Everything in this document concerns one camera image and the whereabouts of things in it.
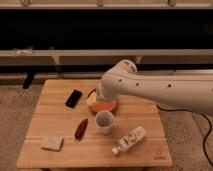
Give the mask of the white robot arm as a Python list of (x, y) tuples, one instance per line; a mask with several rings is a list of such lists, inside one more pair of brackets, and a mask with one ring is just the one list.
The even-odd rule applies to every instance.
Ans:
[(213, 75), (139, 75), (132, 61), (121, 60), (103, 74), (96, 89), (98, 101), (113, 101), (118, 95), (213, 116)]

